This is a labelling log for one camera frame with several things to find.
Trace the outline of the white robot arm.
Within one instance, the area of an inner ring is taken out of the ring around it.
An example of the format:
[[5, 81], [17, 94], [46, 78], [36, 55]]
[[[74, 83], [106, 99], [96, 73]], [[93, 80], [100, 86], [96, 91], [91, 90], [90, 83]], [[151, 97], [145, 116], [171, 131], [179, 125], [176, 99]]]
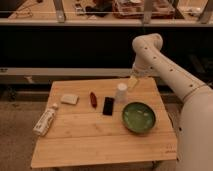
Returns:
[[176, 171], [213, 171], [213, 89], [164, 56], [162, 46], [158, 33], [135, 37], [132, 73], [143, 77], [154, 70], [183, 102]]

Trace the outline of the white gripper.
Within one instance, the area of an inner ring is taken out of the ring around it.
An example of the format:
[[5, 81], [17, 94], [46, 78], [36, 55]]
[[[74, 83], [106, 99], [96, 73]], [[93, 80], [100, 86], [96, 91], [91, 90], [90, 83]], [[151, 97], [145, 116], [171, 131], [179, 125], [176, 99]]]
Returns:
[[145, 78], [148, 76], [146, 70], [138, 69], [136, 66], [132, 67], [131, 77], [128, 79], [127, 87], [129, 90], [133, 90], [138, 83], [139, 78]]

